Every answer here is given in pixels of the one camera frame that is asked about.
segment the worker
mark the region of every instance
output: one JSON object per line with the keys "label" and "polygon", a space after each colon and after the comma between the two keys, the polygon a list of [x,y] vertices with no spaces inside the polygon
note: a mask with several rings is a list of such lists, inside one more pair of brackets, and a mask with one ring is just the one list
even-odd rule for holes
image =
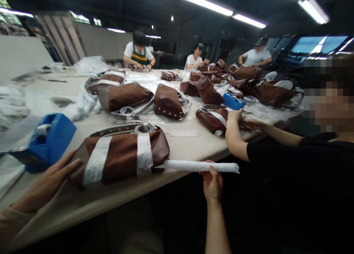
{"label": "worker", "polygon": [[204,66],[204,64],[209,64],[209,60],[203,62],[200,57],[204,50],[203,44],[197,44],[194,46],[194,53],[187,57],[184,70],[196,71],[198,67]]}
{"label": "worker", "polygon": [[138,69],[145,67],[150,69],[155,65],[156,60],[146,47],[146,35],[143,32],[134,31],[133,41],[126,45],[123,60],[129,65],[135,65]]}
{"label": "worker", "polygon": [[267,36],[263,37],[258,43],[256,43],[255,49],[244,53],[239,56],[240,66],[245,65],[249,67],[264,66],[272,62],[272,56],[270,52],[266,50],[266,46],[269,38]]}
{"label": "worker", "polygon": [[[327,133],[302,137],[259,120],[243,122],[240,110],[228,115],[226,142],[232,155],[250,162],[255,172],[264,172],[264,188],[259,190],[268,192],[263,201],[275,216],[262,219],[285,224],[278,236],[338,253],[338,247],[351,244],[349,231],[354,225],[354,55],[332,60],[331,65],[326,75],[306,76],[310,88],[316,88],[309,115]],[[279,144],[245,142],[239,129],[242,122]]]}

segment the ceiling light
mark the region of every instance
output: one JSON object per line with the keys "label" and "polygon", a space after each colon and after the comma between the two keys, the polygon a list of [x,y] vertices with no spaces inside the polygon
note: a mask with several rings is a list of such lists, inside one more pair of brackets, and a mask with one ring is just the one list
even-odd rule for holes
{"label": "ceiling light", "polygon": [[15,15],[19,15],[19,16],[27,16],[27,17],[34,18],[32,14],[24,13],[24,12],[19,12],[19,11],[14,11],[14,10],[8,10],[8,9],[5,9],[5,8],[0,8],[0,12],[2,12],[2,13],[9,13],[9,14],[15,14]]}
{"label": "ceiling light", "polygon": [[109,31],[114,31],[114,32],[120,32],[120,33],[125,33],[125,31],[118,30],[118,29],[107,28],[107,30],[109,30]]}
{"label": "ceiling light", "polygon": [[298,3],[318,24],[329,22],[329,17],[317,4],[316,0],[305,0],[303,2],[299,0]]}
{"label": "ceiling light", "polygon": [[245,16],[243,16],[243,15],[241,15],[241,14],[236,14],[236,15],[234,16],[234,18],[237,19],[237,20],[239,20],[239,21],[243,21],[243,22],[245,22],[245,23],[248,23],[248,24],[251,24],[251,25],[256,26],[256,27],[258,27],[258,28],[261,28],[261,29],[263,29],[263,28],[266,27],[265,24],[260,23],[260,22],[257,22],[257,21],[255,21],[255,20],[253,20],[253,19],[247,18],[247,17],[245,17]]}
{"label": "ceiling light", "polygon": [[147,35],[146,37],[155,38],[155,39],[161,39],[160,36],[155,36],[155,35]]}
{"label": "ceiling light", "polygon": [[211,2],[208,2],[206,0],[187,0],[189,2],[192,2],[194,4],[200,5],[202,7],[206,7],[210,10],[216,11],[218,13],[224,14],[226,16],[231,16],[233,14],[233,11],[228,10],[226,8],[220,7],[216,4],[213,4]]}

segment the finger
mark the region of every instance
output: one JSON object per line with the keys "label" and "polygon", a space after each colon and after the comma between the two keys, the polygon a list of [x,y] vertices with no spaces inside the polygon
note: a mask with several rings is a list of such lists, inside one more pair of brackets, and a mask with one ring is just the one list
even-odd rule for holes
{"label": "finger", "polygon": [[81,159],[76,159],[75,161],[69,163],[63,169],[61,169],[58,174],[61,178],[65,178],[71,171],[78,167],[82,163]]}
{"label": "finger", "polygon": [[74,156],[76,150],[69,152],[66,156],[63,156],[59,161],[57,161],[53,166],[57,167],[59,170],[62,169]]}

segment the dark hair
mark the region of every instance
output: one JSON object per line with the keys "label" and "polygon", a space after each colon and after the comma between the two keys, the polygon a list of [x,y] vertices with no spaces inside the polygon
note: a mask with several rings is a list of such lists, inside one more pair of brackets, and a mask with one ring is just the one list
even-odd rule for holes
{"label": "dark hair", "polygon": [[133,33],[133,41],[134,44],[136,45],[146,45],[147,44],[146,34],[143,33],[142,31],[135,30]]}

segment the white table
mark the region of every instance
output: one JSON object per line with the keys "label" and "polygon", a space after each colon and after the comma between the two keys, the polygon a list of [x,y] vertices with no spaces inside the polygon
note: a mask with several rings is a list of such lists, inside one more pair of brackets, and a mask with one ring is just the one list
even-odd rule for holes
{"label": "white table", "polygon": [[[160,70],[152,70],[152,72],[148,74],[154,74],[159,78],[160,72]],[[66,80],[67,83],[36,80],[27,87],[53,92],[60,91],[62,95],[75,96],[79,92],[79,84],[84,83],[86,78],[61,78],[61,80]],[[168,83],[164,80],[162,80],[162,82],[179,87],[179,83],[176,82]],[[192,104],[190,110],[192,120],[166,127],[167,130],[196,130],[199,131],[201,135],[200,137],[188,138],[167,137],[171,149],[171,160],[204,161],[210,159],[217,161],[230,154],[225,137],[210,133],[210,131],[197,120],[194,114],[194,110],[197,106],[197,103]],[[291,117],[297,115],[297,112],[290,114]],[[108,114],[103,111],[99,115],[91,112],[89,118],[75,122],[74,124],[77,127],[77,131],[67,152],[78,148],[84,138],[91,133],[114,126],[108,121],[108,118]],[[274,120],[265,119],[264,121],[278,125],[280,128],[285,128],[288,125],[284,123],[277,124]],[[243,131],[242,136],[247,142],[256,142],[265,137],[260,131]],[[121,181],[106,187],[98,186],[96,189],[86,190],[82,193],[79,193],[66,182],[53,200],[41,209],[36,217],[17,235],[11,244],[11,250],[18,250],[40,241],[134,200],[188,174],[189,172],[184,171],[165,170],[162,174]],[[40,174],[24,173],[4,198],[0,200],[0,208],[2,209],[13,203],[39,176]]]}

